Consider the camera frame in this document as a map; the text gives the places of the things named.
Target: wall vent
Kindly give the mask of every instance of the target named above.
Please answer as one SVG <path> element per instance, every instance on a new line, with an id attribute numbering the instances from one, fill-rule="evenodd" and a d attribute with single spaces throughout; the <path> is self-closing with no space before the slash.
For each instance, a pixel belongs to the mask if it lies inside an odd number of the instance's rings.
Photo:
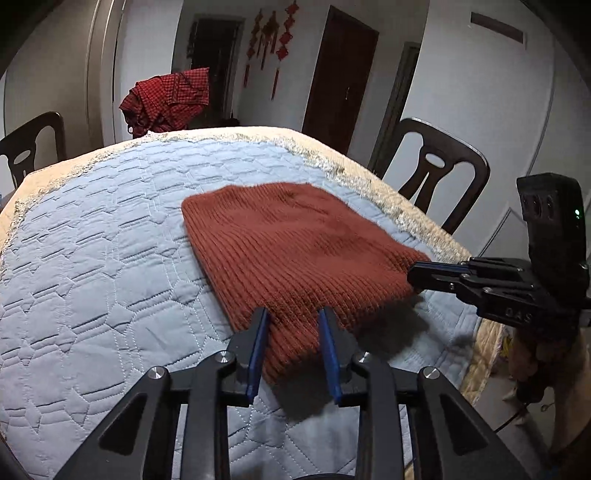
<path id="1" fill-rule="evenodd" d="M 521 44 L 525 42 L 525 34 L 521 30 L 507 25 L 506 23 L 495 20 L 494 18 L 472 12 L 472 17 L 470 21 L 475 25 L 480 25 L 481 27 L 488 28 L 493 32 L 500 33 L 501 35 L 509 37 L 510 39 L 515 40 Z"/>

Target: beige trim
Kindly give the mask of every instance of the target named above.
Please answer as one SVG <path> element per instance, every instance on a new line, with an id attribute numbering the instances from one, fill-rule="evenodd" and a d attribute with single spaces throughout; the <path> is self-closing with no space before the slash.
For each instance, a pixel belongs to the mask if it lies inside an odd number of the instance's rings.
<path id="1" fill-rule="evenodd" d="M 293 130 L 276 127 L 212 128 L 166 134 L 150 133 L 138 140 L 111 145 L 34 172 L 25 178 L 0 213 L 0 255 L 18 229 L 26 211 L 39 198 L 64 185 L 68 179 L 89 171 L 95 163 L 144 142 L 198 141 L 206 138 L 222 141 L 268 141 L 285 147 L 293 153 L 302 155 L 307 159 L 307 163 L 322 168 L 328 177 L 349 186 L 373 201 L 400 228 L 427 244 L 441 261 L 459 262 L 470 257 L 470 253 L 449 234 L 369 170 L 317 140 Z M 476 335 L 474 356 L 460 387 L 464 397 L 472 404 L 480 396 L 491 373 L 492 364 L 501 344 L 501 332 L 500 324 L 482 320 Z M 407 478 L 412 478 L 411 468 L 407 471 Z"/>

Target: red hanging decoration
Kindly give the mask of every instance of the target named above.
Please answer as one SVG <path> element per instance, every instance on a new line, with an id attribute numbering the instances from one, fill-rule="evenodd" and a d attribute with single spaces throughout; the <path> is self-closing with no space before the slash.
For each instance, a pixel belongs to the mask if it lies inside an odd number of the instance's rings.
<path id="1" fill-rule="evenodd" d="M 281 47 L 279 47 L 277 49 L 277 58 L 279 59 L 280 64 L 283 61 L 283 59 L 290 54 L 289 51 L 287 50 L 287 44 L 293 38 L 293 35 L 290 33 L 290 30 L 291 30 L 291 27 L 294 26 L 294 23 L 296 23 L 296 21 L 294 20 L 294 15 L 296 14 L 296 12 L 299 9 L 300 9 L 300 7 L 296 3 L 296 0 L 294 0 L 294 2 L 289 7 L 287 7 L 285 9 L 285 11 L 287 12 L 287 15 L 288 15 L 287 20 L 283 23 L 283 25 L 285 26 L 285 32 L 279 38 L 279 43 L 281 43 Z M 278 81 L 279 81 L 279 67 L 277 67 L 277 71 L 275 72 L 275 82 L 273 83 L 273 93 L 271 95 L 271 100 L 275 99 L 275 93 L 277 91 L 277 82 Z"/>
<path id="2" fill-rule="evenodd" d="M 248 76 L 251 71 L 251 58 L 253 58 L 253 56 L 255 54 L 255 45 L 256 45 L 256 41 L 257 41 L 257 36 L 258 36 L 258 33 L 261 31 L 261 20 L 262 20 L 262 9 L 259 10 L 258 15 L 255 17 L 255 25 L 254 25 L 254 27 L 252 27 L 251 39 L 248 42 L 249 48 L 248 48 L 248 51 L 246 52 L 246 56 L 248 57 L 248 62 L 246 64 L 246 69 L 244 70 L 244 81 L 242 84 L 244 88 L 246 88 L 246 86 L 248 85 Z"/>
<path id="3" fill-rule="evenodd" d="M 265 60 L 267 59 L 267 49 L 269 44 L 271 44 L 271 53 L 275 51 L 277 32 L 279 32 L 279 23 L 277 23 L 277 12 L 273 10 L 271 18 L 262 28 L 261 40 L 263 37 L 265 38 L 265 50 L 262 54 L 261 70 L 265 68 Z"/>

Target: chair backrest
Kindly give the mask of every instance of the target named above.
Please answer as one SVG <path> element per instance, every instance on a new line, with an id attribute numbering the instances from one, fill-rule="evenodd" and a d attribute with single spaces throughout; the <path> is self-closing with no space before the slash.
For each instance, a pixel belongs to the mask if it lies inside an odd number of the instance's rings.
<path id="1" fill-rule="evenodd" d="M 15 187 L 22 183 L 28 173 L 35 170 L 35 152 L 37 151 L 35 139 L 45 127 L 52 127 L 55 133 L 57 161 L 65 160 L 67 158 L 66 132 L 63 118 L 57 112 L 42 113 L 0 140 L 0 155 L 8 157 L 8 168 L 10 168 Z M 27 150 L 30 152 L 29 155 L 19 163 L 15 163 L 17 157 Z"/>
<path id="2" fill-rule="evenodd" d="M 402 139 L 410 132 L 416 132 L 422 136 L 423 146 L 419 152 L 417 169 L 400 188 L 399 193 L 410 200 L 423 185 L 415 201 L 415 206 L 423 212 L 427 213 L 437 182 L 450 173 L 457 163 L 467 162 L 474 167 L 474 179 L 442 225 L 447 233 L 453 233 L 484 189 L 491 176 L 491 168 L 484 156 L 473 147 L 417 118 L 405 118 L 398 124 L 392 139 L 394 151 L 398 150 Z M 428 154 L 441 158 L 444 165 L 438 167 L 429 162 Z"/>

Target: ribbed knit fabric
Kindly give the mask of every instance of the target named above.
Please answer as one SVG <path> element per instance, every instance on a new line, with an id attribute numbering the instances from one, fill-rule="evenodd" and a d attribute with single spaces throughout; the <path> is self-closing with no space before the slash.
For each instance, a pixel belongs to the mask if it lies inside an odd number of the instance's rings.
<path id="1" fill-rule="evenodd" d="M 428 260 L 309 184 L 228 186 L 186 198 L 182 210 L 233 329 L 246 329 L 258 306 L 271 312 L 264 364 L 271 382 L 319 350 L 319 308 L 333 307 L 357 332 L 413 294 L 407 271 Z"/>

